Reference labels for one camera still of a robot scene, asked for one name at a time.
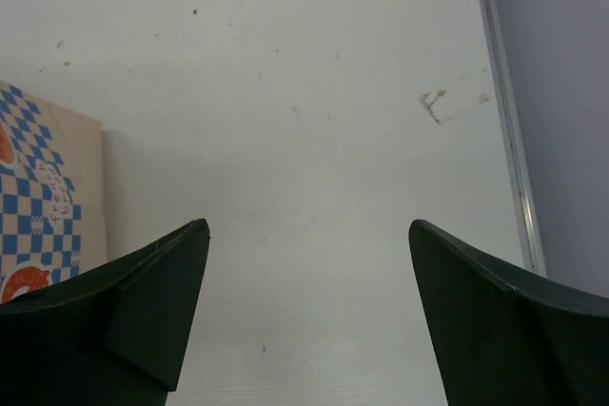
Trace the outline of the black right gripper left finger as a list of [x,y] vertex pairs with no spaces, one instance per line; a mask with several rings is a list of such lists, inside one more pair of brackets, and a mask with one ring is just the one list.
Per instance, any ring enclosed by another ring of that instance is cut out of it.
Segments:
[[209,227],[156,242],[1,307],[4,405],[163,405],[176,391]]

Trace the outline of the blue checkered paper bag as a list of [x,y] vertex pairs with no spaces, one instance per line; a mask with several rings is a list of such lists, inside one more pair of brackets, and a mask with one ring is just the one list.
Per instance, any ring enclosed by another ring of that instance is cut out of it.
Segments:
[[1,85],[1,301],[108,261],[100,122]]

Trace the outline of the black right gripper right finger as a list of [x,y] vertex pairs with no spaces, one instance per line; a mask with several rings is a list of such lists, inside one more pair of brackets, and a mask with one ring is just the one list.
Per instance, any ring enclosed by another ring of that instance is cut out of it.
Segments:
[[450,405],[605,405],[608,300],[415,220],[411,259]]

